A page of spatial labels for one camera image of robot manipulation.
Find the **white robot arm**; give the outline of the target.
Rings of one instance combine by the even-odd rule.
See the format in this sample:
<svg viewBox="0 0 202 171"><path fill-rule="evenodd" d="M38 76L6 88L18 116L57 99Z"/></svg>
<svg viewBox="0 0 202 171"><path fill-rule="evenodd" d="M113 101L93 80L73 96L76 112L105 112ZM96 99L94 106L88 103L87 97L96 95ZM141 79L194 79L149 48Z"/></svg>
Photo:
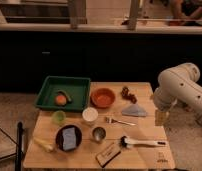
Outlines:
<svg viewBox="0 0 202 171"><path fill-rule="evenodd" d="M197 84L199 78L200 70L193 63L167 68L158 75L159 86L152 96L156 106L156 126L164 124L169 110L177 101L186 103L202 114L202 87Z"/></svg>

